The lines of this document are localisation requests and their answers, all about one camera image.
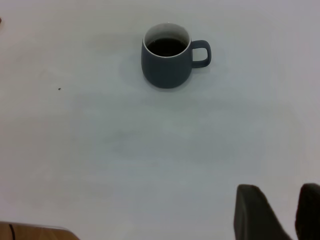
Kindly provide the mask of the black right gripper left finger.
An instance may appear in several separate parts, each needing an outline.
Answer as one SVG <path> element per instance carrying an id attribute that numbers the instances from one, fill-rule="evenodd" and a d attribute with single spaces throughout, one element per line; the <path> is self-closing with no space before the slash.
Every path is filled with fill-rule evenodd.
<path id="1" fill-rule="evenodd" d="M 289 240 L 266 196 L 259 187 L 240 184 L 233 219 L 237 240 Z"/>

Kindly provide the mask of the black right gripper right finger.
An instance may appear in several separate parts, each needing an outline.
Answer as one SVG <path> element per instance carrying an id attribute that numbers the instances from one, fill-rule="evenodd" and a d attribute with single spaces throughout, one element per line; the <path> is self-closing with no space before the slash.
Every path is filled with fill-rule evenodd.
<path id="1" fill-rule="evenodd" d="M 305 183 L 300 189 L 295 230 L 299 240 L 320 239 L 320 186 L 316 183 Z"/>

